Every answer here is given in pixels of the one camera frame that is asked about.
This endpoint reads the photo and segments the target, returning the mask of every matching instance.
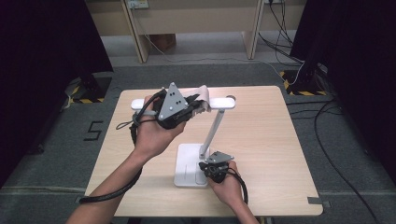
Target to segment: forearm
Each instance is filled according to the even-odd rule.
[[[132,153],[90,196],[105,195],[127,185],[148,159]],[[67,220],[67,223],[110,223],[123,195],[100,203],[80,205]]]
[[[239,222],[242,224],[258,224],[259,222],[254,217],[253,213],[251,213],[250,208],[244,202],[234,203],[230,205],[231,209],[235,213]]]

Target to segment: black tape mark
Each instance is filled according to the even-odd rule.
[[[92,129],[92,126],[93,126],[93,124],[95,124],[95,123],[103,123],[103,121],[102,121],[102,120],[98,120],[98,121],[93,121],[93,122],[91,122],[90,129],[87,131],[87,133],[97,133],[97,135],[96,135],[95,138],[84,138],[84,141],[97,141],[97,140],[99,139],[99,135],[100,135],[100,133],[101,133],[102,131],[101,131],[101,130],[93,130],[93,129]]]

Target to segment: white lamp base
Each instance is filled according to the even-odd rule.
[[[174,183],[180,188],[205,188],[206,176],[199,167],[199,151],[202,144],[180,144],[177,150],[177,161]]]

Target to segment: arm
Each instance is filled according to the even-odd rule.
[[[234,161],[230,161],[229,166],[236,172],[238,171]],[[219,184],[210,178],[207,181],[220,201],[233,210],[242,224],[259,223],[251,213],[248,205],[245,204],[242,198],[241,185],[233,176],[227,175],[224,181]]]
[[[141,121],[152,119],[142,117]],[[128,184],[137,172],[151,158],[163,153],[172,140],[183,132],[186,122],[180,123],[175,129],[165,130],[157,122],[142,123],[137,130],[137,141],[134,151],[126,160],[100,184],[90,196],[100,196],[114,192]],[[66,223],[110,223],[123,195],[100,203],[81,204]]]

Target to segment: person's left hand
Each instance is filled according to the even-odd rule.
[[[152,110],[153,103],[151,103],[147,110]],[[154,119],[153,116],[143,116],[140,121]],[[146,160],[160,155],[163,153],[169,144],[184,131],[186,122],[182,122],[176,126],[175,129],[166,130],[161,127],[156,120],[141,122],[137,128],[137,139],[135,146],[135,153],[144,156]]]

